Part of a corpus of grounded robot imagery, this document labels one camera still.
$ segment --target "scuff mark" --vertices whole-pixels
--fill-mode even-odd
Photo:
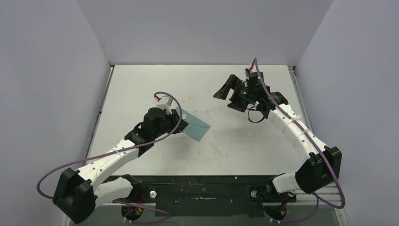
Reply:
[[[199,199],[203,199],[203,200],[212,200],[212,199],[216,199],[216,198],[202,198],[202,197],[200,196],[200,197],[193,198],[193,199],[195,199],[195,200],[199,200]]]

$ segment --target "table surface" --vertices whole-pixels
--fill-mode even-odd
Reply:
[[[285,136],[268,120],[253,124],[247,113],[213,98],[230,74],[244,79],[247,65],[116,65],[89,156],[109,151],[155,107],[153,93],[165,91],[211,127],[201,141],[172,135],[114,175],[277,175],[302,163]],[[260,65],[271,91],[281,92],[302,114],[286,65]],[[261,118],[251,112],[251,118]]]

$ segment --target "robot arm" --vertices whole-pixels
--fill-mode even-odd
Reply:
[[[103,182],[127,162],[143,155],[154,144],[125,151],[124,149],[155,141],[158,137],[172,131],[178,123],[179,116],[176,110],[170,109],[171,103],[169,97],[161,98],[157,107],[148,110],[143,122],[137,124],[107,152],[116,153],[97,159],[75,171],[68,168],[62,172],[53,196],[53,203],[73,222],[80,223],[98,206],[118,198],[128,197],[132,195],[132,192],[137,193],[140,182],[130,175]],[[174,134],[182,132],[187,125],[188,123],[182,120]]]
[[[272,182],[268,184],[271,187],[271,192],[284,193],[293,190],[303,190],[310,194],[332,183],[334,180],[320,154],[305,137],[304,132],[293,123],[294,120],[299,119],[299,116],[292,110],[288,101],[281,93],[270,92],[270,87],[266,86],[274,101],[292,117],[291,120],[286,118],[267,97],[260,82],[260,79],[263,79],[263,73],[260,72],[262,76],[260,78],[257,73],[246,69],[246,75],[247,79],[245,81],[242,81],[234,74],[230,75],[222,88],[214,94],[214,98],[225,100],[230,89],[233,89],[234,93],[230,98],[231,103],[227,106],[234,110],[245,112],[249,104],[254,105],[257,111],[260,111],[266,119],[280,129],[303,162],[302,167],[297,172],[289,172],[273,178]],[[321,150],[324,150],[323,154],[327,157],[338,178],[342,158],[339,149],[336,147],[329,148],[312,134],[301,121],[298,120],[297,122],[308,132],[315,144]]]

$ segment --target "screw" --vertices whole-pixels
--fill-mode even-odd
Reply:
[[[257,194],[257,193],[258,193],[257,191],[253,190],[253,191],[251,192],[251,197],[252,197],[252,198],[256,198],[256,194]]]
[[[150,198],[155,199],[157,197],[157,192],[156,191],[150,191]]]

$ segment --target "gray wall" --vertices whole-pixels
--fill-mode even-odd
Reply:
[[[0,219],[58,225],[39,178],[85,156],[109,74],[75,0],[0,3]],[[45,181],[51,194],[57,173]]]
[[[399,1],[335,0],[296,69],[315,133],[343,152],[351,225],[398,225]]]
[[[111,64],[296,65],[333,0],[78,0]]]

